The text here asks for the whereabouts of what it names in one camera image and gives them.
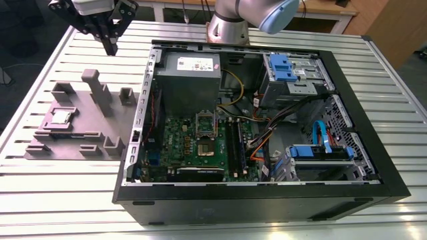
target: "aluminum table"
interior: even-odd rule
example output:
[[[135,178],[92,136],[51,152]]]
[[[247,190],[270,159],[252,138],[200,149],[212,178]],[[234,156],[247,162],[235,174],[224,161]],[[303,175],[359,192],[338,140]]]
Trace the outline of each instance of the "aluminum table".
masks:
[[[0,238],[44,239],[424,239],[427,235],[427,112],[376,46],[359,36],[250,31],[250,42],[332,51],[408,186],[411,197],[338,221],[142,227],[112,204],[118,161],[27,160],[26,147],[50,109],[58,81],[75,90],[98,69],[110,91],[139,92],[152,39],[206,41],[204,25],[135,21],[118,56],[70,28],[0,137]]]

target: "wire bundle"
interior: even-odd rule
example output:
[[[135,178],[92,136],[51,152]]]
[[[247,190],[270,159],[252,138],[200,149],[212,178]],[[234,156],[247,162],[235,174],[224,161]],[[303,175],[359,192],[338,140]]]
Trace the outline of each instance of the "wire bundle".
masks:
[[[315,101],[315,100],[327,99],[328,96],[330,96],[328,93],[320,94],[316,96],[308,96],[304,99],[302,99],[300,101],[298,101],[296,103],[294,103],[292,105],[290,105],[288,107],[286,107],[284,109],[282,109],[279,111],[279,113],[274,116],[271,121],[268,122],[268,124],[264,128],[264,133],[252,140],[252,143],[256,143],[262,140],[260,144],[255,148],[255,151],[252,152],[251,157],[250,157],[250,159],[252,161],[264,161],[263,166],[267,168],[268,171],[262,171],[262,179],[260,179],[262,181],[270,181],[270,178],[271,178],[271,173],[270,173],[271,158],[270,158],[268,142],[270,142],[270,138],[274,134],[274,129],[276,128],[278,124],[286,119],[286,117],[292,115],[307,103],[310,103],[311,101]],[[260,149],[263,149],[264,159],[255,157],[255,155]]]

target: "black cable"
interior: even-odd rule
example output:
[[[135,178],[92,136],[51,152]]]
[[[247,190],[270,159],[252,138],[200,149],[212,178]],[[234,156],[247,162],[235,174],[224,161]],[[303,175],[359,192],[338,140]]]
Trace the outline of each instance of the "black cable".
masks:
[[[271,119],[271,121],[267,123],[266,129],[264,129],[264,133],[262,134],[262,136],[256,137],[252,140],[252,143],[256,143],[259,140],[264,139],[268,134],[274,131],[275,127],[278,126],[279,122],[291,114],[296,113],[296,111],[311,101],[315,100],[320,100],[320,99],[327,99],[330,97],[328,93],[316,95],[316,96],[307,96],[306,98],[303,98],[300,101],[298,101],[296,103],[294,103],[291,106],[286,107],[284,109],[282,109],[279,111],[279,113],[274,116],[274,118]]]
[[[179,10],[179,9],[175,9],[175,8],[166,8],[167,10],[172,11],[174,13],[174,16],[179,19],[182,19],[184,16],[183,15],[179,15],[178,13],[182,13],[183,12]],[[195,15],[191,17],[190,21],[195,20],[195,18],[198,17],[199,13],[200,13],[202,10],[198,10],[198,12],[195,13]]]
[[[302,0],[302,4],[304,5],[304,9],[302,11],[302,18],[304,19],[306,18],[306,14],[307,14],[307,6],[306,6],[304,0]]]
[[[190,19],[190,21],[195,20],[195,18],[198,17],[199,13],[200,13],[200,10],[198,10],[198,12],[195,13],[195,15],[194,15],[192,18]]]
[[[184,11],[184,14],[186,14],[186,5],[184,5],[184,0],[182,0],[182,10]]]
[[[239,111],[240,116],[244,116],[244,113],[240,109],[240,107],[238,106],[238,103],[232,104],[234,108]]]
[[[202,3],[203,19],[206,24],[208,21],[207,21],[206,6],[203,5],[203,0],[200,0],[200,3]]]
[[[211,21],[211,20],[212,20],[212,13],[211,13],[211,8],[210,8],[208,0],[204,0],[204,2],[206,2],[206,6],[207,6],[210,21]]]

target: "yellow wire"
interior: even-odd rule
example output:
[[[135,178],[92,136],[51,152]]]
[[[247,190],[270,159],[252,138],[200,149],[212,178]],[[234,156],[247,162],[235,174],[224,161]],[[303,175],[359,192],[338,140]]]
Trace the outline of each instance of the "yellow wire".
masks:
[[[228,71],[226,69],[223,69],[223,71],[230,73],[230,75],[234,76],[234,78],[239,81],[239,84],[240,84],[240,96],[232,102],[228,102],[228,103],[224,103],[224,104],[219,104],[218,106],[220,106],[220,107],[234,105],[236,102],[239,102],[239,100],[243,98],[243,92],[244,92],[244,85],[243,85],[243,82],[242,82],[240,78],[231,71]]]

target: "orange wire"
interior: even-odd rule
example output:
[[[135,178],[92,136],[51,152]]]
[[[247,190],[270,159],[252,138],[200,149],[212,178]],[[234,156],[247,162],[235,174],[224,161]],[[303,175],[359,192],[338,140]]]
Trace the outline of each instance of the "orange wire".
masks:
[[[334,138],[334,136],[332,136],[331,132],[330,132],[330,131],[327,131],[326,133],[327,133],[327,136],[331,138],[331,139],[330,139],[331,143],[336,146],[336,145],[338,145],[338,143],[336,143],[336,141],[335,141],[335,138]]]
[[[260,150],[260,148],[262,148],[262,146],[266,144],[266,142],[267,142],[267,140],[270,139],[270,137],[272,136],[272,134],[274,133],[270,133],[270,135],[266,137],[266,139],[264,139],[264,141],[262,141],[262,143],[260,143],[260,145],[258,146],[258,148],[255,149],[255,151],[252,152],[252,154],[251,154],[251,157],[250,157],[250,159],[251,160],[260,160],[260,158],[258,158],[258,157],[254,157],[255,156],[255,154],[258,153],[258,151]]]

